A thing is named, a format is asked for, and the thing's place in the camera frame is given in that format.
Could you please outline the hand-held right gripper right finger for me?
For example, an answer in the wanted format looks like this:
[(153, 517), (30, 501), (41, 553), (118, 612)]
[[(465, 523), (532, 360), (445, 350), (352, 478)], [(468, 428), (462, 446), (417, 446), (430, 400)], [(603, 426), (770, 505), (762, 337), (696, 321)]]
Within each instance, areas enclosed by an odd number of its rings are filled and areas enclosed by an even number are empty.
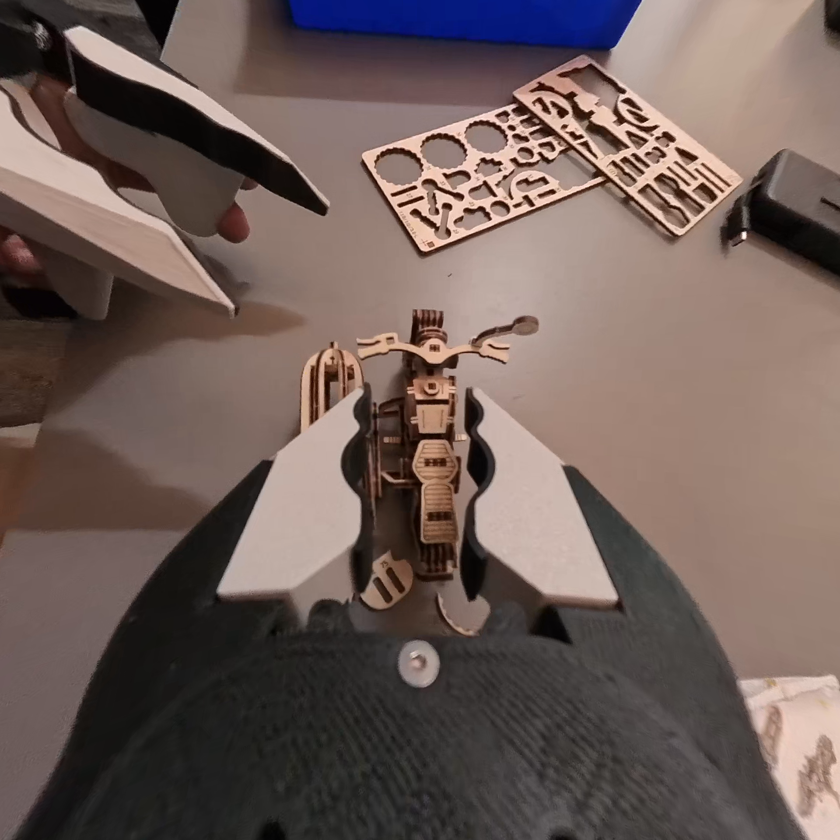
[(460, 579), (466, 597), (611, 611), (620, 596), (562, 459), (488, 394), (465, 393), (467, 471)]

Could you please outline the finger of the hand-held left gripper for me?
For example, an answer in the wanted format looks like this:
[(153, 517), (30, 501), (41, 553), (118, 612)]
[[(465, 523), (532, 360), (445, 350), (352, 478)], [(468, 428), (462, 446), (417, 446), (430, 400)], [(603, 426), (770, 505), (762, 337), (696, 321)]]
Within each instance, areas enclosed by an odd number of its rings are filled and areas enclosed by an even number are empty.
[(1, 221), (33, 246), (59, 297), (84, 319), (103, 320), (120, 279), (233, 317), (234, 302), (175, 228), (46, 142), (26, 123), (34, 114), (26, 91), (2, 91)]
[(290, 158), (188, 80), (87, 27), (63, 36), (68, 120), (95, 151), (142, 175), (175, 226), (214, 236), (245, 180), (327, 214), (329, 200)]

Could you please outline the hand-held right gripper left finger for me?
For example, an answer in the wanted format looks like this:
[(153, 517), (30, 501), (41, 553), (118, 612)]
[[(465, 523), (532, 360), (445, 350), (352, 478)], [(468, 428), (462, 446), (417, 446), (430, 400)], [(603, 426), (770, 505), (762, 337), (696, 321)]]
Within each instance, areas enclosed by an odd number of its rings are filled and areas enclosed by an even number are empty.
[(371, 388), (344, 397), (274, 457), (218, 586), (222, 602), (279, 601), (308, 615), (371, 577), (366, 477)]

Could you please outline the wooden motorcycle sidecar model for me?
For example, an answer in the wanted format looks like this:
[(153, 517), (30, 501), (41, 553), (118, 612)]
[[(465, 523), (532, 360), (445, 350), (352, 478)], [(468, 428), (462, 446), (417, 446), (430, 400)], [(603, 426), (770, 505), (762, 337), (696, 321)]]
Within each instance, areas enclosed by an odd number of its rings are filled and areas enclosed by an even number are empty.
[(455, 444), (458, 388), (449, 373), (460, 357), (477, 355), (502, 364), (510, 346), (500, 338), (531, 335), (539, 330), (533, 315), (479, 332), (467, 343), (448, 346), (441, 310), (413, 310), (408, 341), (396, 332), (357, 339), (358, 353), (336, 342), (314, 353), (303, 365), (300, 388), (300, 430), (317, 422), (332, 406), (333, 389), (344, 398), (362, 387), (361, 362), (375, 356), (402, 356), (402, 393), (374, 404), (367, 443), (364, 488), (375, 511), (384, 484), (409, 493), (413, 502), (413, 536), (418, 551), (417, 576), (422, 581), (449, 581), (458, 566), (458, 520), (461, 458)]

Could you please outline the illustrated instruction booklet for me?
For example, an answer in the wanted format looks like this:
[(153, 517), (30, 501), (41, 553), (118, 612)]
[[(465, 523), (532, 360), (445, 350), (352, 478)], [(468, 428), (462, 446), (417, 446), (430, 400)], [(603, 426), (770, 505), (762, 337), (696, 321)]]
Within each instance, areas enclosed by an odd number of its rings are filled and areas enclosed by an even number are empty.
[(838, 678), (743, 679), (738, 685), (764, 761), (803, 834), (838, 839)]

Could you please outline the slotted rounded wooden piece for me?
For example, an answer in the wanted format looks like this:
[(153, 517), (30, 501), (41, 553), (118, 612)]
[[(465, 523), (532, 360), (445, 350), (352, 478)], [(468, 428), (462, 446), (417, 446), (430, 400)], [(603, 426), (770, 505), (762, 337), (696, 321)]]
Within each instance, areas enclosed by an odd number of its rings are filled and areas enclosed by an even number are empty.
[(371, 566), (371, 578), (360, 594), (361, 602), (377, 612), (393, 608), (413, 588), (414, 571), (408, 560), (397, 560), (384, 553)]

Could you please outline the toothed wooden arc piece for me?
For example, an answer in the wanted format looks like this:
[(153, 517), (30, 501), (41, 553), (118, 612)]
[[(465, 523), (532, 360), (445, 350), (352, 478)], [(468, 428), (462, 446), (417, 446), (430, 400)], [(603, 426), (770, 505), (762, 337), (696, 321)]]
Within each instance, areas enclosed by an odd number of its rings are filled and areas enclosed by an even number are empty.
[(478, 637), (490, 616), (490, 604), (486, 599), (479, 595), (471, 601), (462, 590), (438, 590), (435, 604), (444, 625), (463, 637)]

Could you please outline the wooden sheet with round cutouts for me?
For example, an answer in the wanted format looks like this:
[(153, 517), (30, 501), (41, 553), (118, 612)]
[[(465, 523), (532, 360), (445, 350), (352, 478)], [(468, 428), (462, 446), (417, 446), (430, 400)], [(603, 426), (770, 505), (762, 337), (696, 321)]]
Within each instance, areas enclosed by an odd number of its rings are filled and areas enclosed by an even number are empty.
[(515, 103), (368, 150), (362, 162), (423, 254), (606, 183)]

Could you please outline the blue plastic bin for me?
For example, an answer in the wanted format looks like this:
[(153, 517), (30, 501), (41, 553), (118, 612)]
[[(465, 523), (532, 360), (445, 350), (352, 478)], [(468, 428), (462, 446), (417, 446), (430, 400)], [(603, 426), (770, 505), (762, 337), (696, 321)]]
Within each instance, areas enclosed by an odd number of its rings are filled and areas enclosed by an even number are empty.
[(305, 29), (611, 49), (640, 1), (289, 1)]

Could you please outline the wooden sheet with rectangular cutouts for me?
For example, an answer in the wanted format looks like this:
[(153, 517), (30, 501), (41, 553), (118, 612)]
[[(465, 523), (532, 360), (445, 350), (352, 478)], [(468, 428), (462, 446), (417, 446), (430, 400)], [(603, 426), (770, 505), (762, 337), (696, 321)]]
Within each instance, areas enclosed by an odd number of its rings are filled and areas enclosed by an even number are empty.
[(741, 176), (589, 56), (512, 93), (516, 102), (669, 235), (721, 205)]

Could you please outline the black electronics box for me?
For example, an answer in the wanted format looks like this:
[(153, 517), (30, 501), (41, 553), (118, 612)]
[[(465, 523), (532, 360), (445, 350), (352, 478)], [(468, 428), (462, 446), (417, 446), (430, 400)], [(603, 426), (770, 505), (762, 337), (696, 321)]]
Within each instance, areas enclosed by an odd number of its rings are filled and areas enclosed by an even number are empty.
[(781, 150), (756, 175), (747, 208), (749, 232), (839, 275), (839, 174)]

